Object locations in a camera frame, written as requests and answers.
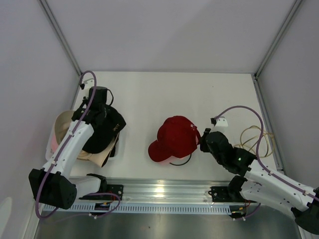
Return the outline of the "black wire hat stand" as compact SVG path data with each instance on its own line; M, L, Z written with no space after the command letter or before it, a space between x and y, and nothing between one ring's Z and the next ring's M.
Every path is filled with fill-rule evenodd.
M172 166L184 166L191 160L191 158L192 158L192 154L190 154L189 156L185 158L181 158L177 160L176 162L170 162L169 164Z

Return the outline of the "black sport baseball cap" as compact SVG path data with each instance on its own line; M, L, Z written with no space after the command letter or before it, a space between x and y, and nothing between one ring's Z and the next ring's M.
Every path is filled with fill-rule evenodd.
M125 126L123 116L114 107L106 106L106 117L102 124L93 127L94 133L82 150L91 154L101 153Z

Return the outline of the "red baseball cap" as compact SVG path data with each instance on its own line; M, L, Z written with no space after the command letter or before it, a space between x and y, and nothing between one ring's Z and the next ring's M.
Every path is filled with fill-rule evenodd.
M158 129L157 139L149 145L149 157L157 163L170 157L184 158L196 151L200 138L197 126L189 119L169 117Z

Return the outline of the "pink bucket hat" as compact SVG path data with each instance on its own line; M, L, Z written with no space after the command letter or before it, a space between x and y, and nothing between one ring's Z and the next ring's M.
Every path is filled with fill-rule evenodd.
M51 141L50 141L50 148L53 153L56 152L58 149L62 139L59 136L56 136L55 134L52 136Z

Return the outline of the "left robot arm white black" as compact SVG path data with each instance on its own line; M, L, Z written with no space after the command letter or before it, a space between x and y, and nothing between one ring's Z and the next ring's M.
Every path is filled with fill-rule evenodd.
M100 176L88 175L73 182L70 173L78 155L89 138L103 124L107 116L105 87L92 87L89 97L75 111L69 129L53 156L41 169L32 169L28 179L36 205L47 204L69 209L76 199L92 195L96 199L107 196L108 187Z

